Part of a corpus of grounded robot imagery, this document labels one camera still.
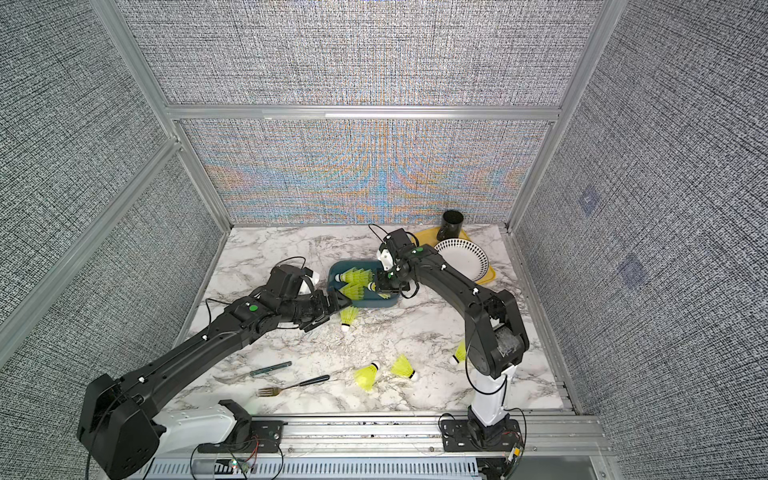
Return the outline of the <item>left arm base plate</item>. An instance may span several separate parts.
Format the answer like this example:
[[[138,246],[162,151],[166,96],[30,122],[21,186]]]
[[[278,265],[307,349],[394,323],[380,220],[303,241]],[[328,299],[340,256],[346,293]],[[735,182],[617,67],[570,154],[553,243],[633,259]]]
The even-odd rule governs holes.
[[[248,424],[238,423],[229,436],[220,442],[204,443],[197,453],[248,455],[253,451],[277,453],[281,444],[285,423],[280,420],[252,420]]]

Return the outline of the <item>yellow shuttlecock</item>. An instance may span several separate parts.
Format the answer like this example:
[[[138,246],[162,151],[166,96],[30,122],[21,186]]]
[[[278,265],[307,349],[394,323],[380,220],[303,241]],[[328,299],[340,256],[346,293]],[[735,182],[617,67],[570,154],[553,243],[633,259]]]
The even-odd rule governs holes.
[[[363,391],[370,392],[375,385],[380,367],[377,362],[371,362],[367,366],[354,372],[355,384]]]
[[[404,355],[399,355],[390,368],[390,372],[399,378],[415,380],[417,372],[409,359]]]
[[[340,325],[343,332],[350,330],[351,326],[359,316],[359,309],[355,306],[349,306],[340,312]]]
[[[349,285],[367,286],[373,281],[373,271],[370,269],[350,268],[334,276],[334,280]]]
[[[381,290],[373,282],[367,286],[346,284],[341,288],[341,293],[353,301],[386,300],[391,298],[389,292]]]

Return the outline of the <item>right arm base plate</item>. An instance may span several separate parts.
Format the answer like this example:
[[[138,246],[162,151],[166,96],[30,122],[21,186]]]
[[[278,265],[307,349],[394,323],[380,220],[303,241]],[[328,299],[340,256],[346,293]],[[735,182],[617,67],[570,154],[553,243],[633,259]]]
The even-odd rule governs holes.
[[[510,416],[493,426],[448,416],[438,421],[438,428],[446,452],[510,452],[524,443],[519,422]]]

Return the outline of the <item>teal storage box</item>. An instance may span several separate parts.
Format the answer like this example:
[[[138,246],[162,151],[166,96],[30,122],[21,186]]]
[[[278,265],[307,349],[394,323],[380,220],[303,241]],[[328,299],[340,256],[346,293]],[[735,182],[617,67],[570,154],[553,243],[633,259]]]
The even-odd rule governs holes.
[[[383,270],[382,264],[378,260],[353,259],[342,260],[334,263],[328,273],[328,286],[336,290],[342,290],[348,284],[343,279],[343,275],[351,270],[370,270],[373,275]],[[398,293],[392,293],[388,297],[382,297],[378,291],[367,288],[368,282],[361,289],[362,297],[353,299],[352,304],[358,308],[389,308],[396,305],[401,298]]]

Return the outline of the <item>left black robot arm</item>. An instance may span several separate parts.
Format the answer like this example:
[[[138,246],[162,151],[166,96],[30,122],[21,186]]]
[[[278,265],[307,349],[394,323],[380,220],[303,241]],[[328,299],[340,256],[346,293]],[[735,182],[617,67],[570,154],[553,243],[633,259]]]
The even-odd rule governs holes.
[[[127,478],[154,456],[169,432],[154,417],[190,383],[283,323],[312,330],[351,305],[335,289],[280,296],[260,287],[163,356],[116,378],[103,374],[92,380],[76,437],[109,478]]]

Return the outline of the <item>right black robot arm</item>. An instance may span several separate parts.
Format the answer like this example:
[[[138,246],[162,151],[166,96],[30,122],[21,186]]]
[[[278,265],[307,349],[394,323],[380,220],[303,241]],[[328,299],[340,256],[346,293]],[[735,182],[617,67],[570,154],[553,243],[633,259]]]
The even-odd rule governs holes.
[[[410,286],[426,286],[463,318],[465,374],[475,393],[464,435],[478,449],[502,445],[517,425],[505,406],[509,381],[530,346],[515,296],[476,284],[432,247],[383,244],[377,258],[383,266],[377,290],[403,295]]]

